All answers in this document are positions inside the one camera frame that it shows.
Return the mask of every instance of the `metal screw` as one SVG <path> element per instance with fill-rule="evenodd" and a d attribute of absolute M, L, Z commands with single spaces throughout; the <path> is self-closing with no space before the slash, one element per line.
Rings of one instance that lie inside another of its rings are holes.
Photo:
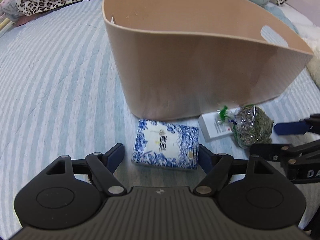
<path fill-rule="evenodd" d="M 297 162 L 296 159 L 290 159 L 290 160 L 288 160 L 288 163 L 289 163 L 289 164 L 295 164 L 296 162 Z"/>
<path fill-rule="evenodd" d="M 196 188 L 196 192 L 199 194 L 209 194 L 211 192 L 211 188 L 208 186 L 199 186 Z"/>
<path fill-rule="evenodd" d="M 111 194 L 120 194 L 124 191 L 124 188 L 121 186 L 111 186 L 110 188 L 108 188 L 108 191 Z"/>

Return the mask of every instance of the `striped bed sheet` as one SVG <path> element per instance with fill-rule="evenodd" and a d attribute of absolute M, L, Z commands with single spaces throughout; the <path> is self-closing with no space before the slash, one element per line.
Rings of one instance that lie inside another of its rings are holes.
<path fill-rule="evenodd" d="M 130 186 L 185 186 L 203 177 L 196 171 L 175 171 L 131 163 L 138 118 L 124 99 L 101 1 L 82 1 L 53 11 L 0 37 L 0 236 L 20 228 L 13 209 L 17 192 L 60 155 L 84 158 L 106 152 L 116 143 L 126 149 L 115 176 Z M 320 112 L 320 92 L 303 70 L 278 98 L 260 105 L 275 122 L 288 122 Z M 198 126 L 196 118 L 177 120 Z M 277 137 L 294 145 L 315 135 Z M 232 137 L 206 143 L 212 152 L 247 158 Z M 304 227 L 320 203 L 320 185 L 298 185 L 308 207 Z"/>

